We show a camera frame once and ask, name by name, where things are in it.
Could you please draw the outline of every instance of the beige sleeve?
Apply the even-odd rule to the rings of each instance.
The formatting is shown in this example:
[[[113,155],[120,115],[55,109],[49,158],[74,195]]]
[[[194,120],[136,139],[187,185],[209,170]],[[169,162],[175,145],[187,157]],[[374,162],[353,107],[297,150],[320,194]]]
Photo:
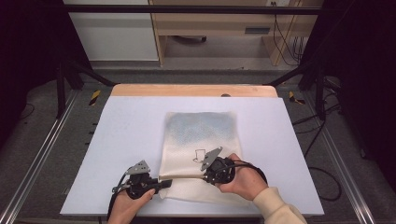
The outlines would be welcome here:
[[[265,224],[306,223],[305,218],[296,207],[283,202],[277,188],[263,190],[253,202],[262,212]]]

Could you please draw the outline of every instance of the white table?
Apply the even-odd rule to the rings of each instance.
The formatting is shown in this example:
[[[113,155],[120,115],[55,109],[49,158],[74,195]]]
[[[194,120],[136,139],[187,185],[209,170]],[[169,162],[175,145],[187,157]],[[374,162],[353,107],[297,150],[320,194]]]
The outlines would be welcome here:
[[[129,85],[124,88],[151,90],[176,88],[174,95],[197,86]],[[238,95],[243,86],[209,86],[205,92]],[[268,87],[249,87],[256,96]],[[237,131],[243,159],[261,167],[270,186],[279,188],[287,203],[305,216],[323,215],[311,175],[281,98],[269,89],[271,97],[210,96],[128,96],[126,89],[114,89],[103,110],[92,142],[67,196],[61,214],[66,216],[105,216],[111,190],[130,166],[145,160],[151,176],[157,177],[161,165],[164,118],[167,112],[226,112],[237,115]],[[154,196],[139,213],[141,217],[258,217],[248,207],[212,203],[189,203]]]

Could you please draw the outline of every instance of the white cloth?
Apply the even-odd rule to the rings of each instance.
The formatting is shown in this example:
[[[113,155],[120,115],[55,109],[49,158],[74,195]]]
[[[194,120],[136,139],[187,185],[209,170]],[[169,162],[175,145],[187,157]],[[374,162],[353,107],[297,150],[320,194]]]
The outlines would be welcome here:
[[[222,158],[231,153],[241,156],[235,120],[232,112],[168,113],[160,176],[202,175],[205,171],[199,161],[217,147],[223,147]],[[174,179],[172,187],[162,189],[160,195],[189,202],[248,205],[240,196],[221,193],[202,179]]]

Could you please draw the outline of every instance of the gray floor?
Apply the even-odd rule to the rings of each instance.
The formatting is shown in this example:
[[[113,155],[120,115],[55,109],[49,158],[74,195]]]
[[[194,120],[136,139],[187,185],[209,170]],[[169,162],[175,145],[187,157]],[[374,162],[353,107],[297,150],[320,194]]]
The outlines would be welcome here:
[[[242,83],[262,84],[280,77],[293,66],[281,64],[273,67],[269,64],[268,55],[262,50],[259,38],[209,37],[206,43],[194,40],[171,39],[172,48],[168,48],[164,67],[158,64],[138,63],[131,70],[130,64],[115,67],[101,66],[97,72],[111,80],[122,83]],[[78,168],[81,165],[88,144],[98,122],[106,98],[111,88],[84,77],[86,84],[78,92],[76,103],[63,126],[50,154],[48,155],[39,177],[26,198],[17,220],[20,223],[61,223],[61,220],[91,221],[96,217],[63,217],[59,215],[64,200],[65,190],[73,184]],[[299,77],[291,79],[277,88],[278,95],[285,99],[290,113],[290,120],[306,118],[312,115],[308,105],[289,101],[289,92],[293,91],[297,99],[312,95],[311,92],[299,92],[295,83]],[[100,90],[96,105],[89,105],[92,93]],[[334,96],[327,99],[326,107],[337,104]],[[0,151],[0,209],[6,209],[17,187],[22,182],[29,166],[35,159],[37,151],[44,142],[56,116],[56,86],[51,81],[32,90],[28,103],[35,107],[33,113],[22,119]],[[23,115],[32,111],[28,105]],[[306,151],[318,129],[316,121],[310,120],[295,126],[302,151]],[[359,146],[354,139],[344,117],[333,111],[327,116],[325,128],[340,151],[343,160],[361,195],[373,214],[376,223],[396,223],[396,196],[387,184],[374,161],[361,158]],[[327,145],[320,135],[306,157],[308,166],[322,168],[337,175],[330,159]],[[321,172],[312,170],[318,194],[332,198],[336,195],[337,186]],[[351,205],[350,198],[343,189],[341,198],[335,202],[322,200],[325,215],[308,218],[309,223],[360,223]]]

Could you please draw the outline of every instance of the fabric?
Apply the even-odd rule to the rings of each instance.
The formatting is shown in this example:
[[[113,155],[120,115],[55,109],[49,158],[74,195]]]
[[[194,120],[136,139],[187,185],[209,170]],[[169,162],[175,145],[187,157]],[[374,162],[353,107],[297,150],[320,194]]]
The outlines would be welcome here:
[[[201,161],[217,147],[223,148],[222,158],[232,153],[241,157],[234,113],[168,113],[160,176],[203,175]],[[162,189],[160,195],[189,202],[248,205],[240,196],[221,193],[202,179],[175,178],[172,187]]]
[[[296,207],[283,202],[277,188],[263,190],[253,202],[262,212],[265,224],[306,223],[305,218]]]

